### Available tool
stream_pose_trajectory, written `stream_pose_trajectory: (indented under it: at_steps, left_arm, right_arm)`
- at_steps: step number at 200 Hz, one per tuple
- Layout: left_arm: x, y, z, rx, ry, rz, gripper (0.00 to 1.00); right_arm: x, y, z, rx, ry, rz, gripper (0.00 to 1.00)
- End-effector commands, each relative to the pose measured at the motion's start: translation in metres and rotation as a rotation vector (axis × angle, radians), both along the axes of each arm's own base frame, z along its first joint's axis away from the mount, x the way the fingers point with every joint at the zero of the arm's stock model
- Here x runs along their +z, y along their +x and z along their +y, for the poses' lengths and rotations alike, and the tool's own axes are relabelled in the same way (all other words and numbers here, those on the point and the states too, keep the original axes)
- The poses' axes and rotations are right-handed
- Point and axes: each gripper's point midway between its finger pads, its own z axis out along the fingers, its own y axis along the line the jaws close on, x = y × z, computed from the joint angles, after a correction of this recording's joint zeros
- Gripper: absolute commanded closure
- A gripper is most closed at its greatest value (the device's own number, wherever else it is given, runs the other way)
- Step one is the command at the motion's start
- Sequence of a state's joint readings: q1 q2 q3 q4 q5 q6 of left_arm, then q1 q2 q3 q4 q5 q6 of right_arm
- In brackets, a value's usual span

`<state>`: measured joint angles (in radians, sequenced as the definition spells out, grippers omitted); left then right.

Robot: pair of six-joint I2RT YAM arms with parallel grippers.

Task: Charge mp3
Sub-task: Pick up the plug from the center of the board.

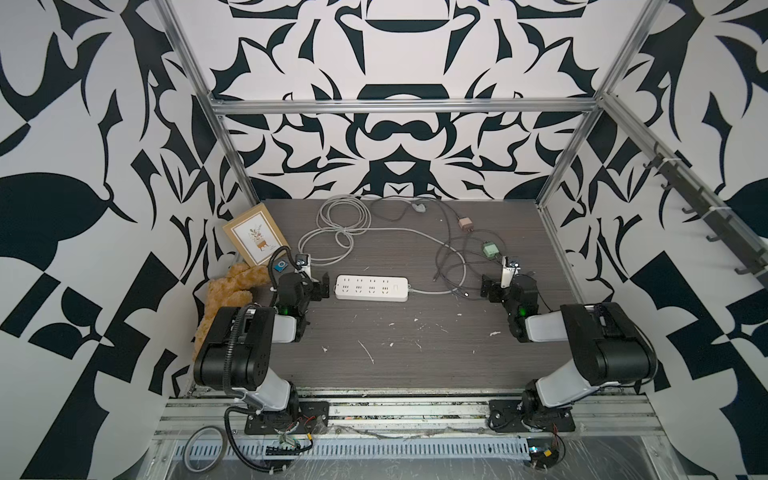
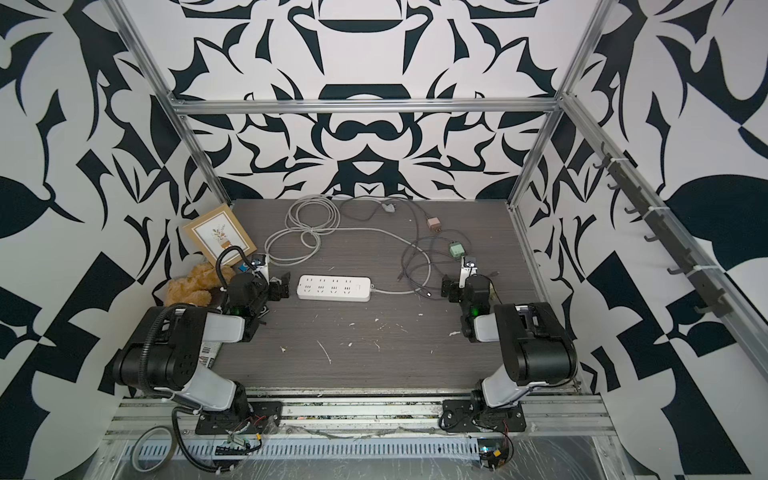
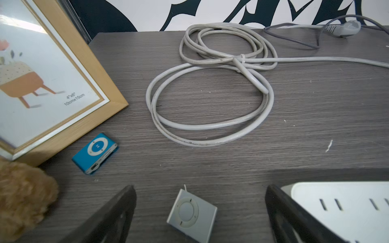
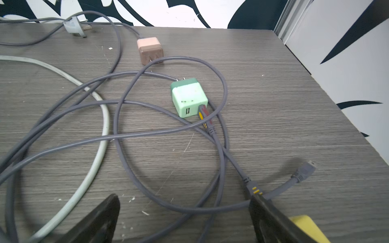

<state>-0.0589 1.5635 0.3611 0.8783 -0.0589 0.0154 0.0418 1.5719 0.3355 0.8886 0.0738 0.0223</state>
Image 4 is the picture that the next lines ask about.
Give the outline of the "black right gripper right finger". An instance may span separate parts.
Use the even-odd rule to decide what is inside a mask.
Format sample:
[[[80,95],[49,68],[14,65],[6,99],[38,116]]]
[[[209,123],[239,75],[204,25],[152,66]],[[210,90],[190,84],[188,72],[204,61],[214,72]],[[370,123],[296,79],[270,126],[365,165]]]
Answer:
[[[249,213],[259,243],[315,242],[261,195],[251,197]]]

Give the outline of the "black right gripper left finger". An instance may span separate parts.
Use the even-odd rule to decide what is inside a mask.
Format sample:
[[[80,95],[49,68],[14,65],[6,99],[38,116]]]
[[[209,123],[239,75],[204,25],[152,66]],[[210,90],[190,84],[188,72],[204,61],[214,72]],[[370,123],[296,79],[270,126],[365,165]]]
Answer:
[[[111,243],[119,213],[119,197],[111,194],[57,242]]]

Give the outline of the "grey USB cable yellow charger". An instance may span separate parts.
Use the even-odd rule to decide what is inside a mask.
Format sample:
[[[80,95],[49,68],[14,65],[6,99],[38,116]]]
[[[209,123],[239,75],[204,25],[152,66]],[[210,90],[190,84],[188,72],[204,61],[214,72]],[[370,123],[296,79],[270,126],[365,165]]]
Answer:
[[[238,166],[237,163],[233,163],[236,171],[240,174],[241,178],[243,179],[243,184],[246,187],[246,193],[248,196],[252,196],[254,194],[259,194],[261,193],[258,184],[254,181],[252,181]],[[304,181],[305,179],[309,178],[313,172],[315,171],[315,166],[312,165],[310,162],[306,162],[303,165],[301,165],[295,172],[292,174],[291,178],[286,181],[284,184],[280,185],[276,189],[263,194],[263,197],[267,200],[271,200],[274,197],[279,196],[289,188],[293,187],[294,185]],[[219,183],[220,180],[220,174],[218,173],[209,187],[204,191],[202,196],[200,197],[198,203],[196,204],[196,207],[202,207],[204,203],[208,200],[208,197],[211,195],[213,190],[216,188],[217,184]],[[186,221],[188,221],[192,217],[192,214],[184,214],[181,216],[178,220],[175,222],[171,223],[167,227],[163,228],[162,230],[157,231],[156,233],[144,237],[141,239],[139,242],[140,243],[152,243],[156,240],[159,240],[165,236],[167,236],[169,233],[173,232],[177,228],[179,228],[181,225],[183,225]],[[213,224],[215,215],[212,215],[209,218],[209,221],[206,223],[206,226],[204,228],[204,232],[202,233],[199,242],[203,242],[205,240],[205,236],[209,231],[209,228]]]

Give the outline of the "yellow USB wall charger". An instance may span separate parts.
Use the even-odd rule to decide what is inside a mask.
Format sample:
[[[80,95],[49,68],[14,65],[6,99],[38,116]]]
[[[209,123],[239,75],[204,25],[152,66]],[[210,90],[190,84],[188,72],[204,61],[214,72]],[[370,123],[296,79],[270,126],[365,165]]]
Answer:
[[[308,215],[293,216],[289,219],[317,243],[330,243],[320,228]]]

